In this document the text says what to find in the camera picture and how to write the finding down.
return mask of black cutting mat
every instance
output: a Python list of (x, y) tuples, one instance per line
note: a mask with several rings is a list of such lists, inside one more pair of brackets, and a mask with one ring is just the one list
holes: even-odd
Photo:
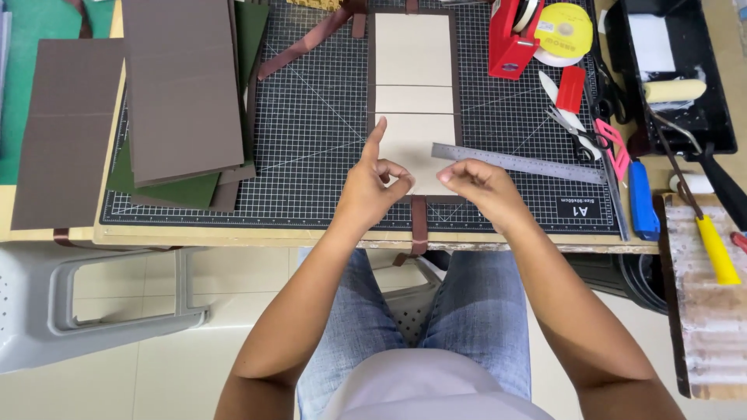
[[(571, 0), (584, 6), (584, 0)], [(373, 7), (403, 7), (401, 0), (371, 0)], [(440, 8), (436, 0), (421, 7)], [(271, 1), (267, 44), (272, 58), (328, 12)], [(462, 133), (466, 147), (566, 164), (577, 164), (571, 140), (545, 109), (550, 100), (537, 71), (560, 82), (561, 69), (532, 59), (519, 81), (487, 76), (487, 4), (452, 7), (456, 12)], [(590, 57), (586, 68), (592, 68)], [(129, 195), (107, 191), (102, 224), (324, 229), (334, 214), (347, 170), (366, 137), (368, 42), (350, 37), (350, 23), (307, 55), (258, 84), (255, 161), (258, 177), (241, 183), (236, 211), (219, 213), (133, 206)], [(595, 76), (590, 74), (592, 86)], [(117, 150), (127, 129), (126, 104)], [(580, 119), (590, 127), (588, 110)], [(116, 164), (116, 153), (112, 157)], [(601, 161), (596, 162), (602, 168)], [(606, 186), (511, 172), (524, 201), (548, 233), (619, 233)], [(599, 212), (558, 214), (560, 197), (592, 199)], [(472, 204), (428, 205), (431, 231), (493, 232)], [(409, 230), (409, 205), (396, 204), (374, 229)]]

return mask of black paint tray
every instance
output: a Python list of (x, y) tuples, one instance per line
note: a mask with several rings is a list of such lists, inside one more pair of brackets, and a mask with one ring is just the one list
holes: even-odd
[[(631, 14), (653, 14), (664, 17), (666, 21), (675, 71), (650, 73), (648, 81), (698, 78), (699, 73), (704, 73), (706, 78), (708, 88), (694, 105), (687, 109), (659, 111), (659, 114), (692, 132), (703, 149), (706, 143), (713, 143), (714, 153), (735, 153), (737, 140), (700, 0), (619, 0), (610, 8), (604, 25), (613, 69), (623, 75), (629, 101), (627, 106), (638, 125), (638, 130), (627, 142), (630, 154), (665, 154), (646, 111), (643, 80), (630, 32)], [(688, 160), (695, 159), (695, 147), (683, 135), (669, 127), (664, 130), (675, 153), (684, 154)]]

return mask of white chair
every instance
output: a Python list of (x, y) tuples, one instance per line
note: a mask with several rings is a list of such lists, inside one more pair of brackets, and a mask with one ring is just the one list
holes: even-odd
[(427, 281), (424, 285), (412, 286), (383, 293), (394, 322), (402, 333), (405, 343), (411, 348), (416, 346), (426, 317), (430, 313), (433, 297), (441, 285), (441, 279), (431, 268), (431, 264), (422, 256), (408, 260), (413, 262)]
[(72, 315), (75, 272), (83, 265), (143, 258), (154, 251), (0, 244), (0, 374), (199, 327), (207, 320), (209, 307), (191, 307), (190, 256), (203, 249), (171, 251), (176, 262), (173, 314), (105, 323), (79, 322)]

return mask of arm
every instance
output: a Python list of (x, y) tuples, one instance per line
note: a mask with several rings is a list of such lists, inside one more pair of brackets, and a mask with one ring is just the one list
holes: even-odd
[(578, 394), (586, 419), (683, 419), (617, 317), (542, 231), (505, 170), (465, 160), (438, 173), (503, 234), (539, 326)]
[[(296, 383), (322, 337), (350, 254), (415, 182), (401, 166), (379, 159), (385, 130), (382, 118), (347, 174), (329, 228), (247, 336), (220, 395), (216, 419), (293, 417)], [(390, 175), (398, 180), (387, 188)]]

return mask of blue jeans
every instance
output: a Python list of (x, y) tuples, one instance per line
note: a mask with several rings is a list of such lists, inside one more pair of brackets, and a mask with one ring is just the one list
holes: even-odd
[[(299, 251), (299, 264), (310, 250)], [(419, 348), (467, 356), (505, 392), (531, 399), (527, 306), (513, 253), (456, 251), (427, 320)], [(301, 418), (317, 418), (353, 368), (394, 348), (407, 346), (365, 250), (355, 250), (322, 339), (298, 382)]]

